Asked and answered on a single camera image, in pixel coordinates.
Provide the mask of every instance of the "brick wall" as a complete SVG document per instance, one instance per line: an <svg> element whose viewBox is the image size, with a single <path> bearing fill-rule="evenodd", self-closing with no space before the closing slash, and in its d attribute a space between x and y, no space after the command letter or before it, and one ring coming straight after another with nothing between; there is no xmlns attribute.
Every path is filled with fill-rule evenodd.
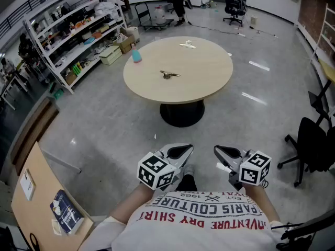
<svg viewBox="0 0 335 251"><path fill-rule="evenodd" d="M302 26L305 26L305 29L315 42L318 42L319 39L327 3L328 7L335 11L335 0L301 0L298 21ZM326 21L331 25L335 25L335 15L328 12ZM325 30L323 34L335 44L335 31L327 26L325 26ZM333 55L332 48L324 39L321 38L319 45L328 55Z"/></svg>

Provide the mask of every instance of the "wooden tabletop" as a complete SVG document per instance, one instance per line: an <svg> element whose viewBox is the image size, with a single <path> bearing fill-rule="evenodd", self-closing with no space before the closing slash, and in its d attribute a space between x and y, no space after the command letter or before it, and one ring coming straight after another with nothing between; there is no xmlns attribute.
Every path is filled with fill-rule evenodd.
<svg viewBox="0 0 335 251"><path fill-rule="evenodd" d="M179 44L192 41L196 49ZM232 75L232 60L219 45L197 37L170 37L139 49L142 61L132 57L124 68L126 85L137 95L164 104L184 104L217 92ZM164 79L161 70L180 74Z"/></svg>
<svg viewBox="0 0 335 251"><path fill-rule="evenodd" d="M327 77L327 79L331 80L333 83L335 83L335 69L332 68L330 65L328 65L325 61L322 59L319 59L319 62L321 64L323 73Z"/></svg>
<svg viewBox="0 0 335 251"><path fill-rule="evenodd" d="M27 200L20 184L20 179L26 168L29 169L36 185L31 201ZM50 209L50 204L60 189L65 190L71 201L85 217L74 235L65 235L62 232L63 235L58 236L53 232L51 220L55 217ZM32 247L29 235L33 233L41 251L76 251L93 227L90 216L57 180L38 143L35 143L22 169L13 195L12 210L30 246Z"/></svg>

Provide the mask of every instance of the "cardboard box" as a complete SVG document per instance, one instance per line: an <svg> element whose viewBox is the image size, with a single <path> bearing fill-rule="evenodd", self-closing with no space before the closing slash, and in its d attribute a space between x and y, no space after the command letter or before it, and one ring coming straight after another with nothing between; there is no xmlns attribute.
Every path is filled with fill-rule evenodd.
<svg viewBox="0 0 335 251"><path fill-rule="evenodd" d="M121 33L123 33L128 38L125 41L123 41L122 43L114 43L113 45L120 46L121 52L123 54L126 54L127 52L129 52L131 50L131 44L136 45L135 37L133 35L127 34L127 32L124 28L121 28Z"/></svg>
<svg viewBox="0 0 335 251"><path fill-rule="evenodd" d="M71 72L66 76L65 80L66 80L68 85L71 85L76 78L77 78L77 76L74 74L74 72Z"/></svg>

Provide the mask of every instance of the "book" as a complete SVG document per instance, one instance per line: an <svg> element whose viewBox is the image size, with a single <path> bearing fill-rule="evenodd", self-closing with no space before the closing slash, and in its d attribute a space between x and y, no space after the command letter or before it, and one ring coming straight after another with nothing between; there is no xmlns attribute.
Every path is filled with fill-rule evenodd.
<svg viewBox="0 0 335 251"><path fill-rule="evenodd" d="M64 190L59 190L50 204L50 208L65 233L76 233L84 220L84 216L71 202Z"/></svg>
<svg viewBox="0 0 335 251"><path fill-rule="evenodd" d="M22 186L23 192L25 193L27 200L30 201L31 197L35 191L35 183L30 175L30 172L28 169L25 170L23 173L23 176L20 180L20 184Z"/></svg>

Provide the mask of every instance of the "black table base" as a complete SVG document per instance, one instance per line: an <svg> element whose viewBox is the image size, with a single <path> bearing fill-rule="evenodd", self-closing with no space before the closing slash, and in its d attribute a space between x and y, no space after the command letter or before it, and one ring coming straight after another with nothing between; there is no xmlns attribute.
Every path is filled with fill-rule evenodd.
<svg viewBox="0 0 335 251"><path fill-rule="evenodd" d="M161 104L160 113L168 124L185 128L197 123L204 115L203 100L186 104Z"/></svg>

